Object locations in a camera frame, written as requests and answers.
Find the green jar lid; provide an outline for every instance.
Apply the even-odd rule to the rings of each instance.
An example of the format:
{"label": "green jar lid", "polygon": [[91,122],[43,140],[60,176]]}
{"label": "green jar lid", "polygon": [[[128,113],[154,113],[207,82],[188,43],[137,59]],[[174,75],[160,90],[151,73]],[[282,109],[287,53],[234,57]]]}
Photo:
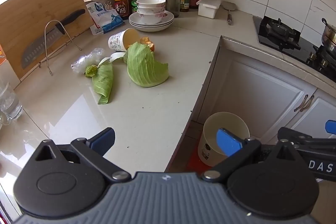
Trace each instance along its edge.
{"label": "green jar lid", "polygon": [[132,1],[131,1],[131,5],[132,5],[133,7],[138,7],[137,0],[132,0]]}

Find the kitchen counter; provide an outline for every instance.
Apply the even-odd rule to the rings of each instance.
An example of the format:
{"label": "kitchen counter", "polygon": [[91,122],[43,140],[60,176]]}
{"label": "kitchen counter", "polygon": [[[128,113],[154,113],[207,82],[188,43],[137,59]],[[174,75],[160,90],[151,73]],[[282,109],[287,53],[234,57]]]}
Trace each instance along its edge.
{"label": "kitchen counter", "polygon": [[190,120],[219,41],[229,50],[285,70],[336,97],[335,83],[261,45],[252,15],[235,11],[234,24],[229,26],[226,13],[219,9],[214,20],[199,17],[196,11],[181,13],[164,31],[141,32],[154,42],[156,59],[169,63],[170,77],[161,85],[142,88],[131,81],[126,64],[117,60],[107,105],[97,105],[99,96],[93,91],[91,80],[73,73],[70,65],[97,47],[103,47],[110,55],[109,36],[131,27],[128,22],[104,35],[84,32],[75,39],[83,51],[70,44],[49,61],[53,76],[44,63],[26,77],[15,89],[25,111],[17,121],[2,127],[0,133],[0,200],[3,202],[5,193],[15,208],[6,207],[12,218],[18,215],[15,210],[19,212],[12,192],[15,179],[46,138],[66,144],[112,127],[115,145],[105,158],[132,175],[136,171],[163,172]]}

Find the cabinet door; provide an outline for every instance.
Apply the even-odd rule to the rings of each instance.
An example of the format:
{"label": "cabinet door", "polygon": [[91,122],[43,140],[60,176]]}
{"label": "cabinet door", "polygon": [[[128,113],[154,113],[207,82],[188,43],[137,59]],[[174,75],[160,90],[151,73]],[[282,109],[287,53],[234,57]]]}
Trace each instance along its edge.
{"label": "cabinet door", "polygon": [[220,49],[198,122],[227,111],[244,120],[251,136],[267,143],[316,88],[253,58]]}
{"label": "cabinet door", "polygon": [[317,89],[310,107],[299,112],[286,127],[313,138],[334,138],[325,130],[328,120],[336,120],[336,98]]}

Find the screw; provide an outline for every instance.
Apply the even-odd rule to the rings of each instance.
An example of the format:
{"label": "screw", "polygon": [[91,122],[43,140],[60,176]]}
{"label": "screw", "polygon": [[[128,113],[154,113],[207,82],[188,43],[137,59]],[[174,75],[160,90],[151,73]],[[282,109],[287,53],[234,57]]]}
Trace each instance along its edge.
{"label": "screw", "polygon": [[204,177],[206,179],[218,179],[221,176],[221,173],[219,173],[218,171],[214,171],[214,170],[209,170],[204,172]]}
{"label": "screw", "polygon": [[112,178],[114,178],[115,180],[125,180],[129,176],[130,174],[125,171],[117,171],[112,174]]}

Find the gas stove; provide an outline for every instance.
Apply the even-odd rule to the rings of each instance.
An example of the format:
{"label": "gas stove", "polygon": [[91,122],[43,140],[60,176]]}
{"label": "gas stove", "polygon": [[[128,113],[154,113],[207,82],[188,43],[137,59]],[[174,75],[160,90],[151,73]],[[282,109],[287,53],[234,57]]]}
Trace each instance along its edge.
{"label": "gas stove", "polygon": [[300,37],[299,31],[283,24],[280,19],[254,16],[253,21],[261,44],[306,64],[336,83],[336,58],[324,46],[317,47]]}

